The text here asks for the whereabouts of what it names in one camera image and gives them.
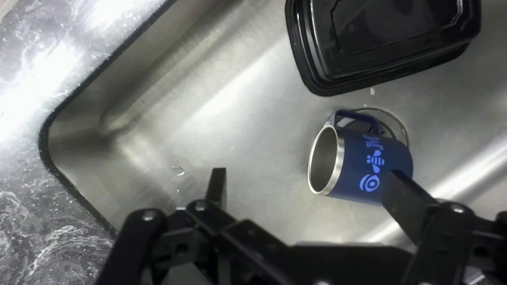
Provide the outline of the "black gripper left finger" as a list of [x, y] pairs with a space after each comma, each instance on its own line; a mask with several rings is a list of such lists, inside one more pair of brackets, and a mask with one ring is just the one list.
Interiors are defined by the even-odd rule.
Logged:
[[208, 190], [206, 190], [206, 201], [211, 204], [224, 209], [227, 206], [227, 169], [225, 168], [214, 168], [211, 171]]

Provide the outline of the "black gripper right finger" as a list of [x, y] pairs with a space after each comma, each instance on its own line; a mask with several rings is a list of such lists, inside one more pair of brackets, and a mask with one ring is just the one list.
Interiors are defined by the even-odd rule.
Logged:
[[392, 171], [382, 188], [382, 206], [404, 234], [419, 244], [439, 201], [404, 172]]

